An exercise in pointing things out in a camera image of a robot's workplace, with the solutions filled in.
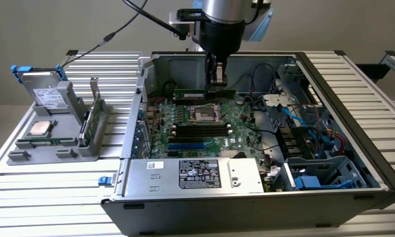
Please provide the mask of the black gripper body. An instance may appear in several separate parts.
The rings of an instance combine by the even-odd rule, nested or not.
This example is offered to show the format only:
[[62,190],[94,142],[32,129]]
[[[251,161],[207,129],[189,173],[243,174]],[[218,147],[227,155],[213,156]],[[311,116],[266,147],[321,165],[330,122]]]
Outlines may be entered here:
[[215,55],[218,60],[227,60],[242,45],[246,22],[225,24],[215,21],[201,22],[199,45]]

